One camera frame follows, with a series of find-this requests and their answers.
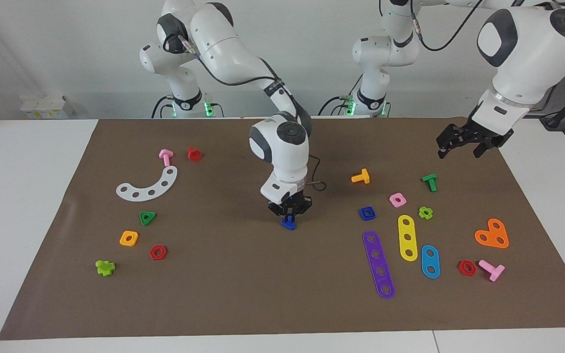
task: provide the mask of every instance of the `pink nut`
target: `pink nut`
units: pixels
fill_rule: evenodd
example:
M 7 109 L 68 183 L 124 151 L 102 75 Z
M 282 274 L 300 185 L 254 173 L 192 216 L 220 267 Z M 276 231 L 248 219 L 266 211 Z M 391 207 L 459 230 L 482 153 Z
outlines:
M 390 203 L 392 203 L 392 205 L 394 205 L 395 208 L 404 206 L 404 204 L 407 203 L 407 199 L 405 199 L 404 196 L 402 196 L 402 194 L 399 192 L 395 193 L 394 195 L 391 195 L 389 197 L 389 201 Z
M 505 270 L 505 266 L 498 265 L 498 267 L 494 267 L 485 260 L 479 261 L 479 266 L 481 266 L 485 271 L 489 272 L 489 280 L 492 282 L 496 282 L 500 274 Z
M 170 166 L 169 163 L 169 159 L 170 157 L 173 157 L 173 152 L 170 150 L 166 150 L 166 149 L 162 149 L 159 154 L 158 154 L 158 158 L 162 158 L 163 159 L 163 164 L 168 167 Z

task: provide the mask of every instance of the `toy pieces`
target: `toy pieces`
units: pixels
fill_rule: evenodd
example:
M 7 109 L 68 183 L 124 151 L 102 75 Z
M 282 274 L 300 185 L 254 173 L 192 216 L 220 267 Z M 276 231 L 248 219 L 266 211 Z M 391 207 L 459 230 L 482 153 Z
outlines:
M 363 181 L 364 183 L 369 184 L 370 183 L 370 174 L 368 174 L 367 169 L 363 168 L 363 169 L 361 169 L 361 174 L 355 175 L 350 179 L 352 180 L 352 183 L 357 183 L 359 181 Z
M 394 297 L 396 290 L 392 276 L 389 273 L 389 266 L 383 253 L 383 246 L 381 246 L 379 235 L 371 230 L 363 233 L 363 245 L 365 245 L 365 254 L 367 255 L 367 261 L 370 263 L 370 270 L 372 270 L 376 292 L 383 299 Z
M 292 214 L 286 215 L 281 219 L 281 226 L 287 228 L 288 230 L 296 230 L 296 221 Z
M 472 277 L 477 273 L 477 266 L 475 266 L 475 263 L 469 260 L 459 261 L 457 268 L 459 269 L 459 272 L 461 272 L 464 276 Z
M 139 221 L 141 221 L 142 226 L 148 226 L 156 218 L 156 213 L 154 212 L 141 212 L 139 214 Z
M 441 274 L 439 267 L 439 252 L 432 245 L 422 246 L 422 273 L 430 279 L 436 279 Z
M 505 266 L 498 265 L 498 267 L 494 267 L 485 260 L 479 261 L 479 266 L 481 266 L 485 271 L 489 272 L 489 280 L 492 282 L 496 282 L 498 277 L 500 277 L 500 274 L 505 270 Z
M 490 218 L 487 221 L 489 230 L 477 230 L 475 232 L 475 240 L 477 243 L 494 248 L 506 249 L 509 246 L 509 238 L 505 225 L 496 218 Z
M 162 260 L 166 255 L 167 248 L 164 245 L 154 245 L 150 250 L 150 257 L 152 257 L 154 261 Z
M 97 268 L 97 274 L 102 275 L 104 277 L 111 276 L 112 271 L 114 271 L 116 268 L 114 263 L 111 263 L 110 261 L 102 261 L 102 260 L 97 260 L 95 263 L 95 267 Z
M 130 183 L 123 183 L 117 187 L 117 195 L 126 201 L 143 202 L 163 195 L 178 177 L 178 169 L 173 165 L 165 167 L 161 178 L 147 188 L 135 188 Z
M 420 216 L 421 219 L 426 219 L 427 221 L 431 218 L 433 218 L 433 210 L 431 210 L 428 207 L 422 206 L 419 209 L 419 213 L 418 215 Z
M 193 162 L 197 162 L 202 159 L 202 152 L 195 147 L 189 147 L 186 149 L 186 156 Z
M 166 150 L 166 149 L 162 149 L 159 153 L 158 153 L 158 158 L 163 159 L 163 164 L 168 167 L 171 164 L 169 163 L 169 159 L 173 157 L 173 152 L 170 150 Z
M 402 258 L 407 261 L 415 261 L 417 259 L 415 223 L 413 218 L 406 214 L 398 217 L 398 240 Z
M 435 174 L 428 174 L 427 176 L 422 178 L 422 181 L 426 181 L 429 183 L 429 187 L 431 188 L 431 192 L 437 191 L 437 185 L 435 184 L 435 179 L 437 179 L 437 175 Z
M 389 201 L 390 203 L 392 203 L 392 205 L 395 208 L 399 208 L 400 206 L 404 206 L 407 203 L 407 199 L 404 198 L 404 196 L 402 196 L 401 193 L 397 192 L 394 195 L 391 195 L 389 197 Z
M 139 233 L 133 232 L 132 230 L 126 230 L 121 234 L 121 239 L 119 239 L 119 244 L 123 246 L 134 246 L 136 241 L 139 239 Z
M 370 221 L 370 219 L 376 218 L 374 208 L 372 208 L 371 206 L 361 208 L 361 210 L 359 210 L 359 215 L 361 215 L 361 219 L 363 219 L 364 221 Z

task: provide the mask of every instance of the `yellow square nut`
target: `yellow square nut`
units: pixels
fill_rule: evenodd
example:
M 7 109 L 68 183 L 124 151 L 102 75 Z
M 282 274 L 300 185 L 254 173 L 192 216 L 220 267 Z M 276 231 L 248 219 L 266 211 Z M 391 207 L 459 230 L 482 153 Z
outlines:
M 139 239 L 139 233 L 133 232 L 132 230 L 126 230 L 124 234 L 121 234 L 121 239 L 119 239 L 119 244 L 123 246 L 134 246 L 136 241 Z

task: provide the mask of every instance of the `brown paper mat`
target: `brown paper mat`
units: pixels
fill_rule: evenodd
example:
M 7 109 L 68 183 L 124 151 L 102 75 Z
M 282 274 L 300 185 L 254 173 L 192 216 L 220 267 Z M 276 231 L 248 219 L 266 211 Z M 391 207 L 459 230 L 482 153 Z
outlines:
M 249 150 L 254 120 L 100 121 L 0 339 L 565 327 L 565 265 L 500 152 L 437 158 L 435 137 L 450 122 L 314 121 L 311 152 L 328 189 L 307 188 L 314 205 L 291 232 L 258 192 L 271 166 Z M 188 161 L 188 146 L 204 158 Z M 157 181 L 162 148 L 177 153 L 175 185 L 152 201 L 120 199 L 120 183 Z M 369 185 L 350 182 L 361 168 Z M 436 193 L 420 181 L 430 173 Z M 390 205 L 395 192 L 408 204 Z M 363 222 L 357 210 L 368 205 L 377 219 Z M 423 205 L 430 221 L 417 216 Z M 158 213 L 148 227 L 138 221 L 144 210 Z M 414 217 L 420 248 L 438 249 L 438 279 L 421 273 L 420 259 L 400 257 L 401 214 Z M 474 240 L 491 217 L 505 223 L 506 250 Z M 119 245 L 124 230 L 139 232 L 134 248 Z M 381 237 L 390 300 L 375 292 L 366 230 Z M 148 255 L 155 244 L 168 248 L 163 261 Z M 117 270 L 97 275 L 97 259 Z M 461 275 L 462 259 L 507 269 L 491 283 L 481 270 Z

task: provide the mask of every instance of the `orange plate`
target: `orange plate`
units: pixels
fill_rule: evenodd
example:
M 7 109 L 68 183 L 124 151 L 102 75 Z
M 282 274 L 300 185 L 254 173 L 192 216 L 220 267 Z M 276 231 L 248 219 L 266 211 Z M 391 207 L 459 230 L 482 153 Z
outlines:
M 477 243 L 485 246 L 493 246 L 494 248 L 505 249 L 509 246 L 509 238 L 505 225 L 496 218 L 490 218 L 487 221 L 489 230 L 477 230 L 475 239 Z

